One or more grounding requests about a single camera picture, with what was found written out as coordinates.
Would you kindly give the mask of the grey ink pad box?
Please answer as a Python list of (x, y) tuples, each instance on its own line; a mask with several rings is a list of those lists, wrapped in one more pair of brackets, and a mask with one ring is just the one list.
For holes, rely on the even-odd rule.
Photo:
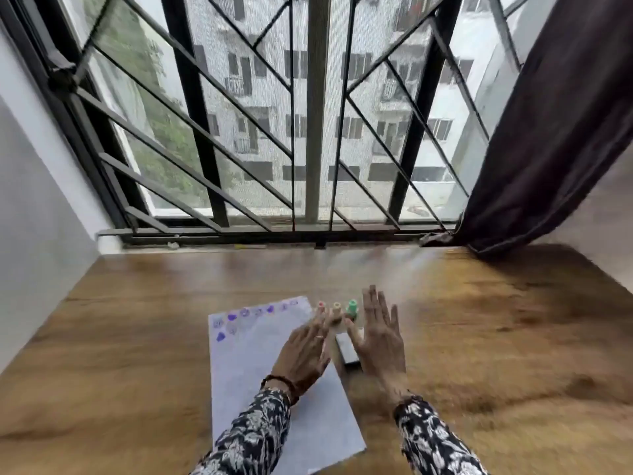
[(361, 362), (347, 332), (337, 333), (335, 336), (337, 347), (340, 351), (344, 367), (360, 367)]

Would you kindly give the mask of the black metal window grille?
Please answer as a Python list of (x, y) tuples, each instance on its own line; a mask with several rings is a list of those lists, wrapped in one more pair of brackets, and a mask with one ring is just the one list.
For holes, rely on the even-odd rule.
[[(150, 15), (136, 0), (121, 0), (167, 42), (175, 54), (177, 66), (178, 86), (184, 91), (184, 106), (186, 112), (180, 111), (165, 97), (153, 92), (136, 77), (132, 77), (141, 87), (146, 89), (155, 99), (173, 111), (194, 132), (194, 140), (201, 164), (199, 173), (188, 166), (181, 159), (166, 151), (160, 144), (144, 135), (133, 127), (115, 111), (108, 108), (104, 102), (99, 86), (95, 82), (94, 73), (89, 67), (93, 52), (101, 48), (96, 45), (99, 31), (104, 20), (109, 17), (109, 8), (113, 0), (0, 0), (0, 21), (12, 36), (20, 54), (26, 58), (27, 67), (36, 78), (36, 83), (44, 93), (45, 102), (52, 111), (52, 116), (58, 123), (63, 135), (66, 136), (71, 148), (83, 167), (92, 187), (96, 190), (107, 215), (113, 225), (110, 229), (98, 231), (99, 238), (113, 237), (122, 242), (137, 242), (143, 245), (165, 243), (171, 246), (182, 246), (194, 243), (200, 239), (209, 243), (229, 244), (267, 244), (267, 243), (314, 243), (324, 247), (334, 242), (371, 242), (378, 240), (409, 240), (423, 238), (427, 234), (452, 234), (458, 226), (458, 221), (468, 203), (472, 186), (477, 178), (477, 168), (467, 168), (465, 156), (468, 148), (484, 151), (493, 132), (491, 121), (484, 121), (483, 94), (490, 86), (489, 69), (503, 68), (506, 64), (513, 72), (522, 67), (525, 55), (517, 47), (518, 25), (524, 8), (530, 0), (488, 0), (496, 32), (501, 42), (500, 47), (494, 48), (492, 58), (484, 71), (482, 86), (476, 95), (471, 95), (463, 75), (458, 67), (456, 58), (449, 46), (457, 17), (461, 10), (462, 0), (435, 0), (421, 18), (404, 34), (400, 35), (380, 57), (370, 65), (367, 71), (352, 85), (347, 82), (349, 71), (349, 56), (352, 54), (352, 36), (354, 32), (355, 10), (361, 0), (349, 0), (349, 14), (346, 17), (346, 47), (344, 52), (344, 84), (340, 95), (339, 118), (337, 125), (337, 146), (335, 157), (334, 186), (330, 196), (330, 206), (326, 221), (318, 220), (316, 225), (305, 223), (305, 215), (298, 216), (295, 201), (295, 89), (294, 64), (290, 64), (290, 81), (286, 82), (280, 74), (267, 62), (266, 58), (257, 52), (266, 34), (277, 19), (288, 11), (289, 15), (289, 50), (294, 52), (293, 32), (293, 0), (286, 0), (275, 13), (272, 20), (266, 23), (264, 30), (257, 37), (254, 44), (235, 25), (235, 23), (219, 8), (214, 0), (208, 2), (219, 15), (228, 22), (235, 34), (256, 55), (273, 75), (290, 97), (291, 131), (290, 147), (287, 142), (273, 135), (258, 122), (242, 103), (230, 95), (222, 82), (219, 82), (198, 62), (194, 55), (191, 30), (185, 25), (185, 1), (162, 0), (162, 4), (171, 9), (166, 14), (167, 29), (158, 23), (157, 17)], [(407, 93), (404, 82), (398, 76), (391, 64), (389, 56), (400, 47), (421, 25), (426, 24), (431, 29), (431, 46), (424, 62), (422, 71), (421, 92), (413, 100)], [(372, 72), (381, 64), (393, 72), (401, 88), (408, 97), (415, 119), (409, 128), (405, 141), (403, 156), (404, 167), (398, 159), (393, 157), (387, 147), (393, 164), (397, 167), (397, 176), (388, 208), (384, 208), (372, 193), (363, 186), (349, 167), (341, 160), (341, 142), (343, 137), (344, 111), (349, 104), (353, 107), (371, 133), (382, 142), (367, 119), (362, 115), (351, 98), (351, 94)], [(469, 110), (466, 127), (458, 142), (456, 172), (433, 136), (427, 125), (432, 101), (439, 85), (439, 77), (444, 65), (448, 65), (452, 79), (455, 79), (460, 89), (463, 101)], [(244, 163), (244, 159), (219, 141), (219, 136), (212, 135), (208, 123), (208, 115), (204, 102), (201, 77), (215, 87), (223, 97), (233, 105), (234, 110), (250, 121), (262, 134), (265, 140), (276, 145), (279, 152), (291, 161), (292, 178), (288, 199), (284, 193), (278, 191), (272, 184), (264, 181), (254, 172), (252, 162)], [(160, 183), (146, 178), (135, 171), (130, 161), (125, 157), (122, 141), (116, 134), (114, 125), (121, 127), (135, 138), (145, 143), (153, 151), (175, 165), (187, 175), (204, 185), (207, 189), (211, 209), (196, 209), (172, 196)], [(450, 221), (442, 221), (433, 210), (428, 207), (426, 200), (416, 190), (410, 176), (416, 161), (416, 154), (426, 133), (440, 152), (441, 158), (447, 164), (454, 181), (462, 190), (465, 204), (457, 211), (458, 217)], [(239, 175), (248, 175), (251, 181), (260, 185), (269, 196), (281, 202), (289, 211), (289, 216), (266, 216), (261, 211), (254, 211), (253, 202), (242, 202), (243, 198), (236, 198), (237, 187), (232, 183), (226, 187), (227, 175), (222, 176), (220, 170), (224, 168), (228, 175), (234, 174), (230, 168), (237, 168)], [(340, 169), (344, 169), (353, 182), (359, 186), (364, 195), (378, 207), (381, 215), (378, 220), (355, 221), (346, 217), (337, 209), (337, 178)], [(431, 220), (401, 221), (400, 214), (406, 196), (407, 188), (416, 191), (418, 197), (427, 205), (432, 214)]]

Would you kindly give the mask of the white paper with purple stamps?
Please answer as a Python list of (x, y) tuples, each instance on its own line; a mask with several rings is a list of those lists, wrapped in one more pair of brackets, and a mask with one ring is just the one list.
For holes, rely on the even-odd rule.
[[(314, 310), (306, 296), (209, 316), (211, 431), (217, 439), (253, 401), (291, 332)], [(290, 429), (272, 475), (312, 475), (367, 449), (335, 364), (292, 408)]]

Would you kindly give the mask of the dark brown curtain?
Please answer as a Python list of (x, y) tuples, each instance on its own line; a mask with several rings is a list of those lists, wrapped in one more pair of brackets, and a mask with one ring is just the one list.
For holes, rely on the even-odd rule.
[(556, 0), (452, 234), (481, 258), (549, 234), (633, 142), (633, 0)]

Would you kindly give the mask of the grey window mullion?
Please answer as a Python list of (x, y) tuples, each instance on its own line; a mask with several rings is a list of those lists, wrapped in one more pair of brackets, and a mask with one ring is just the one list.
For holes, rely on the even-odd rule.
[(305, 223), (319, 220), (331, 0), (308, 1)]

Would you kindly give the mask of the white apartment building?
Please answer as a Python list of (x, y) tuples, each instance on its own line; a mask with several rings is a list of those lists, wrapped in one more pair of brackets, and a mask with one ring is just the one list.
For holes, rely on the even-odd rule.
[[(162, 0), (136, 0), (150, 15), (156, 16), (158, 23), (167, 29), (166, 14), (171, 9)], [(291, 113), (290, 97), (279, 80), (265, 64), (252, 54), (231, 26), (208, 0), (184, 0), (185, 25), (191, 30), (194, 55), (209, 73), (222, 82), (226, 91), (242, 103), (258, 122), (290, 147)], [(254, 44), (264, 30), (266, 23), (286, 0), (214, 0), (219, 8)], [(330, 196), (334, 186), (335, 157), (337, 146), (337, 125), (340, 122), (339, 108), (341, 90), (344, 84), (344, 62), (346, 55), (346, 17), (349, 14), (349, 0), (330, 0), (330, 23), (328, 25), (327, 63), (325, 78), (325, 105), (321, 137), (319, 215), (326, 221), (330, 206)], [(349, 56), (347, 82), (352, 85), (368, 70), (400, 35), (404, 34), (435, 0), (361, 0), (355, 10), (352, 54)], [(312, 102), (308, 96), (308, 0), (293, 0), (294, 52), (289, 47), (288, 11), (277, 19), (268, 34), (257, 46), (257, 52), (289, 83), (290, 64), (294, 64), (295, 89), (295, 201), (296, 213), (304, 216), (307, 201), (307, 130), (308, 113)], [(141, 23), (142, 29), (152, 41), (161, 43), (163, 54), (159, 60), (165, 69), (159, 76), (161, 87), (166, 87), (168, 95), (176, 95), (178, 102), (184, 102), (183, 88), (176, 88), (178, 75), (175, 55), (168, 54), (168, 45), (150, 35), (150, 27)], [(404, 82), (409, 96), (415, 100), (421, 92), (422, 71), (431, 46), (431, 29), (421, 25), (407, 40), (396, 48), (389, 60)], [(489, 65), (494, 48), (501, 42), (496, 32), (495, 22), (488, 0), (462, 0), (453, 38), (449, 44), (458, 67), (471, 95), (476, 95), (482, 86), (485, 68)], [(276, 145), (265, 140), (250, 121), (234, 110), (233, 105), (223, 100), (220, 92), (201, 77), (204, 102), (211, 134), (219, 136), (219, 141), (233, 148), (246, 162), (252, 162), (254, 172), (264, 181), (272, 184), (288, 199), (292, 178), (291, 161), (279, 152)], [(380, 141), (368, 126), (357, 116), (356, 110), (347, 104), (344, 111), (341, 135), (340, 159), (349, 167), (359, 181), (370, 191), (377, 201), (388, 208), (397, 176), (397, 167), (384, 151), (387, 147), (393, 157), (403, 166), (407, 132), (413, 126), (415, 116), (405, 91), (401, 88), (393, 72), (381, 64), (351, 94), (362, 115), (372, 126)], [(439, 85), (432, 101), (427, 125), (433, 132), (442, 153), (455, 171), (458, 171), (457, 146), (466, 127), (469, 110), (463, 101), (455, 79), (452, 79), (448, 65), (444, 65)], [(442, 219), (450, 221), (458, 217), (457, 211), (465, 204), (466, 196), (454, 181), (447, 164), (441, 158), (431, 138), (423, 132), (423, 139), (416, 154), (416, 161), (410, 176), (416, 190), (423, 195), (428, 207)], [(226, 187), (232, 183), (237, 187), (236, 198), (254, 203), (254, 211), (268, 216), (289, 216), (283, 204), (258, 185), (248, 175), (225, 173)], [(337, 178), (337, 209), (355, 221), (378, 220), (383, 215), (371, 200), (364, 195), (349, 174), (340, 169)], [(408, 187), (401, 221), (431, 220), (432, 214), (416, 191)]]

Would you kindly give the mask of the green tree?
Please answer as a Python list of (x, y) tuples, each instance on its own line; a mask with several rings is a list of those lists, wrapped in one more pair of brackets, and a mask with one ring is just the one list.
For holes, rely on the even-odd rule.
[[(201, 173), (193, 130), (132, 77), (186, 112), (178, 86), (173, 48), (121, 0), (113, 0), (102, 22), (89, 67), (108, 108), (166, 151)], [(211, 209), (207, 189), (121, 127), (114, 125), (135, 171), (196, 209)]]

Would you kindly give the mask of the person's right hand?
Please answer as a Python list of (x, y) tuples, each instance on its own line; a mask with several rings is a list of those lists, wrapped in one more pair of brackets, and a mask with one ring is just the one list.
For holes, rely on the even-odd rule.
[[(405, 358), (405, 345), (400, 332), (398, 306), (389, 306), (389, 333), (381, 333), (377, 329), (376, 305), (377, 292), (375, 285), (371, 285), (362, 293), (362, 307), (364, 314), (364, 338), (356, 345), (361, 367), (367, 375), (375, 377), (383, 390), (391, 396), (400, 397), (407, 393), (408, 379)], [(347, 331), (358, 329), (350, 320), (344, 320)]]

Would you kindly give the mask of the person's left hand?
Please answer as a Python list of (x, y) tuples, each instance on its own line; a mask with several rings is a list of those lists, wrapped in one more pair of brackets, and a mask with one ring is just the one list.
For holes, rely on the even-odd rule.
[(282, 346), (262, 388), (281, 390), (294, 405), (321, 378), (330, 360), (328, 338), (322, 344), (305, 343), (301, 325), (291, 332)]

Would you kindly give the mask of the person's left forearm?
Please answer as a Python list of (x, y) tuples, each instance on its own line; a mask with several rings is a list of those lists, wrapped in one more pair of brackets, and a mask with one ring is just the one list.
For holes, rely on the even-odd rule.
[(262, 388), (189, 475), (272, 475), (290, 429), (290, 397)]

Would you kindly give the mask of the person's right forearm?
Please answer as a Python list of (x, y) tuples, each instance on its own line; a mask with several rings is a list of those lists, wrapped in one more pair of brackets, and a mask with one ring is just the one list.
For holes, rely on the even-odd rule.
[(421, 396), (409, 394), (395, 407), (393, 418), (402, 454), (415, 475), (489, 475), (479, 457)]

